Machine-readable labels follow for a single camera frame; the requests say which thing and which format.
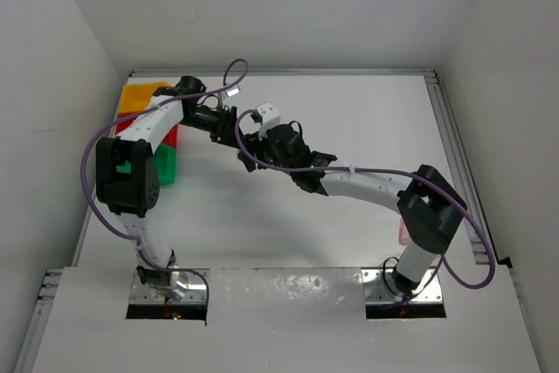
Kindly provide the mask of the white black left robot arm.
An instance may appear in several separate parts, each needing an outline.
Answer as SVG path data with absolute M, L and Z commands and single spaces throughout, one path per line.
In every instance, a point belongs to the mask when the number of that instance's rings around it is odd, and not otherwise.
M 204 101 L 205 84 L 184 76 L 179 82 L 153 85 L 143 107 L 131 107 L 120 118 L 124 129 L 95 140 L 96 186 L 100 203 L 123 228 L 114 234 L 135 243 L 140 282 L 167 300 L 180 300 L 188 291 L 190 270 L 182 270 L 157 223 L 150 218 L 161 192 L 156 151 L 180 125 L 209 133 L 212 141 L 236 147 L 238 110 L 224 104 L 225 91 L 216 93 L 217 105 Z

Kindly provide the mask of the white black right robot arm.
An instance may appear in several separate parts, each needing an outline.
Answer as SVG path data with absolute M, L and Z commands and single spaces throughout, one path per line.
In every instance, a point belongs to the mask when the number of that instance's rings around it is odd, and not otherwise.
M 410 235 L 385 286 L 409 299 L 437 256 L 446 254 L 464 216 L 465 202 L 432 166 L 421 165 L 407 185 L 388 173 L 343 167 L 335 155 L 311 150 L 299 129 L 279 124 L 265 135 L 236 132 L 238 158 L 252 172 L 274 168 L 302 190 L 349 197 L 399 214 Z

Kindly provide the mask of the red plastic bin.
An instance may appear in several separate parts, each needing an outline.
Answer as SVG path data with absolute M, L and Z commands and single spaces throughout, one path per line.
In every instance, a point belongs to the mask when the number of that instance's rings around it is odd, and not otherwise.
M 177 120 L 173 119 L 172 113 L 156 110 L 119 122 L 114 131 L 114 136 L 120 137 L 124 141 L 145 141 L 155 150 L 161 143 L 175 149 L 177 133 L 178 124 Z

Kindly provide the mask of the green plastic bin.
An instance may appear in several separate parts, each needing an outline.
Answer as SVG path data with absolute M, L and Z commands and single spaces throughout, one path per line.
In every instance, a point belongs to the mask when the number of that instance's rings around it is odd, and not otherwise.
M 149 186 L 171 185 L 176 179 L 176 150 L 167 145 L 155 151 L 146 142 L 120 142 L 114 148 L 116 173 Z

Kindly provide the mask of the yellow plastic bin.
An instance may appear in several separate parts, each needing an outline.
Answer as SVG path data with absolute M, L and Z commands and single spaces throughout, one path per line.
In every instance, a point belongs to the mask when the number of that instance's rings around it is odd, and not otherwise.
M 118 114 L 131 114 L 145 109 L 159 87 L 171 87 L 165 81 L 125 85 L 121 91 Z

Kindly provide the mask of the pink clip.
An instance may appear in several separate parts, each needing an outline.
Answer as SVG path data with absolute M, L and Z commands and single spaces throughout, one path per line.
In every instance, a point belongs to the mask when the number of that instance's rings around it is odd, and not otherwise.
M 401 219 L 398 231 L 398 243 L 400 245 L 407 245 L 409 243 L 410 236 L 405 225 L 405 222 Z

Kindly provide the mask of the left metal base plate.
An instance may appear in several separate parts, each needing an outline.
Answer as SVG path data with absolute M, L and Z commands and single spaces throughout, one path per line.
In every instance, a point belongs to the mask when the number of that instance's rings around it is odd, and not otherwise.
M 136 305 L 163 304 L 168 298 L 169 304 L 203 305 L 206 297 L 207 287 L 204 281 L 194 273 L 180 273 L 175 288 L 170 294 L 163 290 L 156 290 L 149 285 L 143 285 L 139 275 L 135 273 L 128 302 Z

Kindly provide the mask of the metal base plate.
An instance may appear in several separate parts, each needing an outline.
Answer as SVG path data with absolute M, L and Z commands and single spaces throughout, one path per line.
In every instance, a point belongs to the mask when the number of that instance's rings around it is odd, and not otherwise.
M 365 303 L 369 306 L 388 306 L 400 303 L 404 296 L 397 291 L 391 278 L 392 268 L 363 268 L 362 286 Z M 443 292 L 437 274 L 430 268 L 419 286 L 412 292 L 411 305 L 443 304 Z
M 143 285 L 139 275 L 135 273 L 128 302 L 136 305 L 163 304 L 168 298 L 169 304 L 203 305 L 206 297 L 207 287 L 204 281 L 194 273 L 180 273 L 175 288 L 170 294 L 163 290 L 156 290 L 149 285 Z

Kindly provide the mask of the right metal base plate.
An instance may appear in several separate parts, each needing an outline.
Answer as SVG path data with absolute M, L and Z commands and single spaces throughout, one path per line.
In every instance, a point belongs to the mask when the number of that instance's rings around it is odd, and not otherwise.
M 388 306 L 400 303 L 404 296 L 397 291 L 391 278 L 392 268 L 363 268 L 362 286 L 365 303 L 369 306 Z M 411 305 L 443 304 L 443 292 L 437 274 L 430 268 L 419 286 L 412 292 Z

